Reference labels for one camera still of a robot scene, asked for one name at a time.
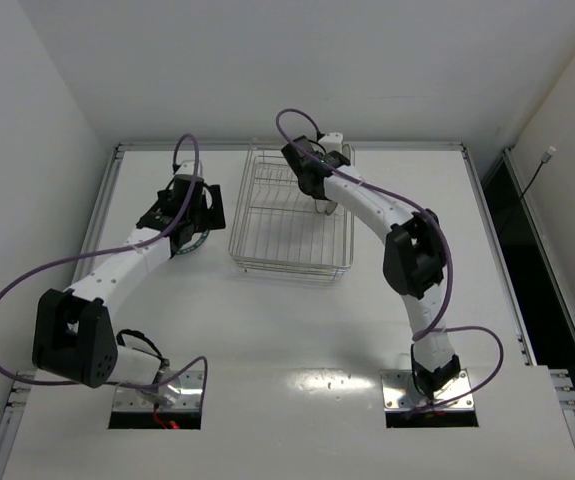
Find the teal rimmed plate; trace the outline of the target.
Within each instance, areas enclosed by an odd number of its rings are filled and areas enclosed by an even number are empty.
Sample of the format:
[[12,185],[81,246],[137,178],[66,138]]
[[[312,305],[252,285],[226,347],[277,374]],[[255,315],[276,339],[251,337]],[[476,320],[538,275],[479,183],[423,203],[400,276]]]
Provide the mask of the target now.
[[176,256],[186,255],[186,254],[192,253],[195,250],[197,250],[198,248],[200,248],[205,243],[205,241],[209,237],[210,233],[211,233],[210,230],[206,230],[205,232],[202,232],[200,234],[199,238],[195,242],[191,243],[190,245],[186,245],[186,246],[183,246],[182,248],[180,248],[176,252]]

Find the black rimmed white plate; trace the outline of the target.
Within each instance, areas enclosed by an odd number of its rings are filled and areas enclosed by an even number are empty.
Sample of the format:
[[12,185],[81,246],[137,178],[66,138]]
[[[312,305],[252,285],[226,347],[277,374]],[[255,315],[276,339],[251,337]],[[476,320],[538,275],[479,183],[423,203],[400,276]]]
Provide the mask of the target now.
[[332,216],[338,207],[338,203],[331,200],[314,200],[314,212],[317,214]]

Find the orange sunburst plate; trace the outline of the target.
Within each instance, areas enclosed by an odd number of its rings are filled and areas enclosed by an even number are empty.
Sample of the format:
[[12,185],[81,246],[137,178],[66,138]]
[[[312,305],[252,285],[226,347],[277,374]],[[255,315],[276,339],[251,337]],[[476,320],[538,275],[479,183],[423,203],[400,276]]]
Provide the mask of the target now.
[[349,144],[343,144],[340,150],[341,159],[339,160],[341,166],[349,166],[354,164],[354,150]]

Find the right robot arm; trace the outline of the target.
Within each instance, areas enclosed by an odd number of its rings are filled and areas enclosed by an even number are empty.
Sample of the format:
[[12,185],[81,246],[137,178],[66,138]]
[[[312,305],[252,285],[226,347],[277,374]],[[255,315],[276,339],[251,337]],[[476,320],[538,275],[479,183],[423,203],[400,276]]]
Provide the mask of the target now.
[[401,296],[412,337],[412,375],[428,400],[460,369],[444,325],[443,290],[448,255],[437,231],[437,217],[408,209],[360,178],[340,151],[317,152],[305,136],[287,143],[281,153],[305,195],[336,203],[363,222],[384,247],[383,276]]

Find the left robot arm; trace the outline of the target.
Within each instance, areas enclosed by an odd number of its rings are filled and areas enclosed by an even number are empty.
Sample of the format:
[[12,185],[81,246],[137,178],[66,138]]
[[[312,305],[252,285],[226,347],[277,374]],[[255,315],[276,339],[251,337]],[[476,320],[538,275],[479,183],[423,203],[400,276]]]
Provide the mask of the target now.
[[112,317],[157,267],[178,256],[197,234],[226,226],[221,189],[202,177],[177,174],[103,263],[64,291],[38,302],[32,348],[35,367],[76,384],[156,389],[169,372],[158,351],[122,344]]

